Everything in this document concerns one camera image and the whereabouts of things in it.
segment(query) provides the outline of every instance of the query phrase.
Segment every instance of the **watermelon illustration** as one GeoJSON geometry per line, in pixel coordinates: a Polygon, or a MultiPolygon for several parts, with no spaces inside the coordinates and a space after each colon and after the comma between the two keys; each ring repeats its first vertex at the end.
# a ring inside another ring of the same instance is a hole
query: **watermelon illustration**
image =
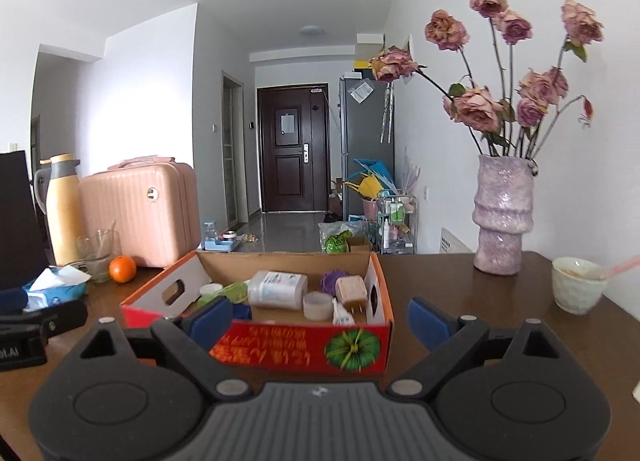
{"type": "Polygon", "coordinates": [[[380,339],[364,329],[349,329],[334,335],[324,347],[329,365],[341,371],[361,371],[380,356],[380,339]]]}

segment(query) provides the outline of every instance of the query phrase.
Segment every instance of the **white wall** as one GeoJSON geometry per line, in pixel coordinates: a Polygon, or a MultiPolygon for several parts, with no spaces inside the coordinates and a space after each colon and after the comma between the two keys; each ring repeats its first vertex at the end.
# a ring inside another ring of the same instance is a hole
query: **white wall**
{"type": "Polygon", "coordinates": [[[331,179],[341,178],[340,109],[338,108],[338,81],[346,71],[353,71],[351,60],[325,60],[318,62],[292,62],[255,67],[255,86],[277,87],[299,84],[329,85],[329,103],[333,115],[329,120],[329,146],[331,179]]]}
{"type": "Polygon", "coordinates": [[[30,162],[31,96],[40,46],[91,61],[104,53],[104,38],[3,0],[0,12],[0,152],[16,143],[30,162]]]}
{"type": "Polygon", "coordinates": [[[52,67],[36,66],[31,115],[40,117],[40,156],[43,160],[76,154],[78,79],[82,64],[60,58],[52,67]]]}
{"type": "MultiPolygon", "coordinates": [[[[516,47],[516,80],[527,67],[546,70],[557,59],[564,37],[560,6],[564,0],[509,0],[533,24],[534,38],[516,47]]],[[[537,162],[535,227],[527,249],[549,258],[574,255],[614,264],[640,253],[640,117],[636,82],[640,39],[640,0],[577,0],[596,10],[604,23],[602,43],[589,48],[589,62],[566,55],[564,73],[571,94],[587,94],[596,110],[593,127],[582,130],[578,110],[569,110],[537,162]]],[[[476,80],[498,90],[497,64],[487,21],[468,8],[468,0],[394,0],[386,40],[402,43],[414,36],[414,57],[429,66],[442,85],[465,73],[460,56],[438,51],[422,31],[431,13],[443,8],[461,19],[471,36],[465,53],[476,80]]],[[[477,247],[478,228],[471,221],[478,168],[477,151],[466,128],[449,121],[442,95],[421,77],[397,91],[396,149],[406,146],[422,167],[421,185],[430,189],[422,200],[418,250],[437,252],[441,226],[465,244],[477,247]]],[[[640,272],[612,282],[607,295],[640,318],[640,272]]]]}
{"type": "Polygon", "coordinates": [[[248,51],[232,33],[219,24],[213,11],[198,5],[193,59],[193,159],[198,176],[201,221],[226,226],[224,173],[222,167],[222,77],[226,73],[243,86],[244,163],[249,214],[260,207],[255,129],[254,70],[248,51]]]}
{"type": "Polygon", "coordinates": [[[191,88],[196,4],[107,39],[81,64],[76,151],[81,175],[147,154],[193,165],[191,88]]]}

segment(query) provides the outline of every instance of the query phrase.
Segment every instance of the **doorway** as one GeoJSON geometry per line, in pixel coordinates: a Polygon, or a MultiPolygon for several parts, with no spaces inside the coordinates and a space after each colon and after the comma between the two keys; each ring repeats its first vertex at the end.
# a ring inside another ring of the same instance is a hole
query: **doorway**
{"type": "MultiPolygon", "coordinates": [[[[40,199],[45,199],[47,186],[45,185],[45,179],[43,176],[38,178],[38,181],[35,181],[36,171],[42,167],[40,164],[41,156],[40,156],[40,115],[36,115],[31,118],[31,186],[33,186],[34,191],[38,191],[38,195],[40,199]]],[[[40,237],[42,238],[42,242],[45,244],[46,251],[51,249],[50,239],[49,239],[49,228],[47,227],[47,218],[40,208],[40,205],[35,203],[35,211],[36,211],[36,219],[38,220],[38,227],[40,228],[40,237]]]]}
{"type": "Polygon", "coordinates": [[[258,89],[264,212],[327,210],[327,94],[327,84],[258,89]]]}
{"type": "Polygon", "coordinates": [[[249,221],[244,173],[243,91],[239,82],[222,75],[222,160],[229,229],[249,221]]]}

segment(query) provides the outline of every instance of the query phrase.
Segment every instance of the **black device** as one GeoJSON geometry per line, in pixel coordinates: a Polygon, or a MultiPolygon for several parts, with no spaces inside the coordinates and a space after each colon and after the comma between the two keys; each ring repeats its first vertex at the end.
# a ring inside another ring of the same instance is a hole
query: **black device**
{"type": "Polygon", "coordinates": [[[254,394],[207,353],[224,325],[197,345],[192,325],[104,319],[33,398],[31,431],[47,461],[594,459],[609,405],[540,320],[498,330],[414,299],[409,321],[432,350],[386,393],[268,382],[254,394]]]}
{"type": "Polygon", "coordinates": [[[84,326],[86,318],[81,299],[28,313],[0,315],[0,371],[46,363],[49,338],[84,326]]]}
{"type": "Polygon", "coordinates": [[[21,309],[22,289],[49,266],[31,198],[24,151],[0,153],[0,313],[21,309]]]}

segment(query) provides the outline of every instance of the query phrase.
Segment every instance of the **orange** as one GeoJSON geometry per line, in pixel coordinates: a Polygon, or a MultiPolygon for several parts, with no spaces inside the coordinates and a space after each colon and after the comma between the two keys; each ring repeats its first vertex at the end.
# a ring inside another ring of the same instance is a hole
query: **orange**
{"type": "Polygon", "coordinates": [[[136,276],[136,263],[131,257],[120,255],[109,264],[109,275],[116,282],[129,282],[136,276]]]}

